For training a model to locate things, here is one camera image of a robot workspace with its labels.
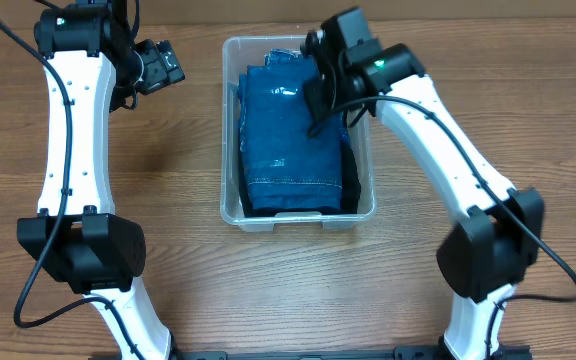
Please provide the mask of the blue jeans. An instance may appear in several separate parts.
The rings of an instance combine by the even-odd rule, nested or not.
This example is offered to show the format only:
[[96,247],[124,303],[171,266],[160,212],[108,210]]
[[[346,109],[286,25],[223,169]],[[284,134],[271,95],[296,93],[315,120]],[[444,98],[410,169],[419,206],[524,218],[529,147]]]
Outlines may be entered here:
[[240,76],[239,151],[250,210],[256,216],[341,210],[339,126],[308,136],[312,117],[303,83],[317,74],[312,59],[294,50],[273,49],[263,65],[250,65]]

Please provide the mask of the black garment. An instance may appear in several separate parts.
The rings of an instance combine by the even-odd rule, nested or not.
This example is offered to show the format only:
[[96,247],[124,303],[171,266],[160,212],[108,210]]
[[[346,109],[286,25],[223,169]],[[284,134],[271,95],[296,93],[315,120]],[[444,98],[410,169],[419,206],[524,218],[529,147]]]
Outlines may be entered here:
[[342,165],[341,212],[356,214],[361,197],[361,183],[357,163],[352,148],[348,143],[342,142],[340,149]]
[[248,187],[245,177],[245,171],[243,166],[242,153],[238,152],[238,187],[239,187],[239,197],[242,204],[242,210],[246,218],[251,218],[255,216],[255,211],[253,209],[249,194]]

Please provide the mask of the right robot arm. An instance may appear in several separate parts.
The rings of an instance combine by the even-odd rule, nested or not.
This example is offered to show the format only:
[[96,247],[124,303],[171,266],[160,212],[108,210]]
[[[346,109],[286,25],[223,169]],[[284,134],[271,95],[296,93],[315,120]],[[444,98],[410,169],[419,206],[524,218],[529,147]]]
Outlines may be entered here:
[[328,116],[369,112],[408,148],[437,190],[453,228],[436,253],[453,291],[448,328],[433,346],[403,346],[398,358],[529,359],[499,332],[508,303],[538,257],[545,212],[540,194],[518,190],[472,144],[442,104],[433,80],[404,44],[389,48],[368,30],[323,28],[301,52],[320,75],[306,101],[319,133]]

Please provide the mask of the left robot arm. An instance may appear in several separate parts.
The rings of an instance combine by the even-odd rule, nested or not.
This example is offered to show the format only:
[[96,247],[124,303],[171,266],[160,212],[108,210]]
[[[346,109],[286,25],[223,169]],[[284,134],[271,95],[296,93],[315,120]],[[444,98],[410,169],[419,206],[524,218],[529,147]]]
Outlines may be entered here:
[[168,42],[138,41],[136,4],[78,1],[43,11],[34,28],[49,90],[46,173],[20,245],[102,316],[124,359],[175,359],[142,274],[142,228],[119,217],[109,181],[108,118],[181,81]]

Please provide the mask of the clear plastic storage bin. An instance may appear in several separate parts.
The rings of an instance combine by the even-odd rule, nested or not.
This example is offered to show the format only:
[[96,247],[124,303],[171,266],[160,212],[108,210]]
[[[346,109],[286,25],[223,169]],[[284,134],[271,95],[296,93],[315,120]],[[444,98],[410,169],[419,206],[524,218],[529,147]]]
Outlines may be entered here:
[[297,51],[303,35],[235,36],[224,42],[222,96],[222,167],[220,213],[223,220],[245,232],[272,232],[277,225],[319,223],[325,230],[345,230],[370,220],[377,210],[369,116],[349,129],[349,140],[357,163],[361,193],[355,214],[322,215],[318,212],[279,213],[274,217],[247,217],[239,185],[239,76],[249,66],[263,65],[273,49]]

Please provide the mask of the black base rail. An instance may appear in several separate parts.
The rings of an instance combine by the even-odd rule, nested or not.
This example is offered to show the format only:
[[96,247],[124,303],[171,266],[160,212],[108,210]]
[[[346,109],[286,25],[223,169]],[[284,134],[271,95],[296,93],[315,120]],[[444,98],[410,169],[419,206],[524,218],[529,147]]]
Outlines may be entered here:
[[323,352],[275,352],[232,354],[223,351],[178,352],[182,360],[439,360],[448,359],[448,351],[438,345],[397,346],[393,350],[345,350]]

